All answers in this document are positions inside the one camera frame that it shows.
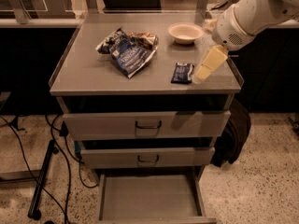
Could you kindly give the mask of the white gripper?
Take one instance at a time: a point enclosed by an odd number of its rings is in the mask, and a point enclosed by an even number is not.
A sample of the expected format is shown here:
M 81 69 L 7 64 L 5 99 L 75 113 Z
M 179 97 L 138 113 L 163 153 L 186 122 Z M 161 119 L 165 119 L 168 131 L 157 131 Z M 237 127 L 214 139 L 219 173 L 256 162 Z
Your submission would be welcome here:
M 256 6 L 232 4 L 217 20 L 206 21 L 204 31 L 212 33 L 212 39 L 219 45 L 210 48 L 203 61 L 196 65 L 194 83 L 210 77 L 227 60 L 228 50 L 242 49 L 255 38 L 255 16 Z

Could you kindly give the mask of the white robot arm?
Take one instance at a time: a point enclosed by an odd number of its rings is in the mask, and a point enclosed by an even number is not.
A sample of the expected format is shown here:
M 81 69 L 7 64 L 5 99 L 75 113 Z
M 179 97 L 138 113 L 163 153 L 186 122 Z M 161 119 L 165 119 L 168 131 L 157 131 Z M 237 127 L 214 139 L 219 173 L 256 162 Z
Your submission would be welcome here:
M 216 19 L 213 40 L 196 65 L 192 81 L 210 77 L 228 59 L 229 51 L 242 49 L 268 27 L 283 23 L 299 13 L 299 0 L 239 0 Z

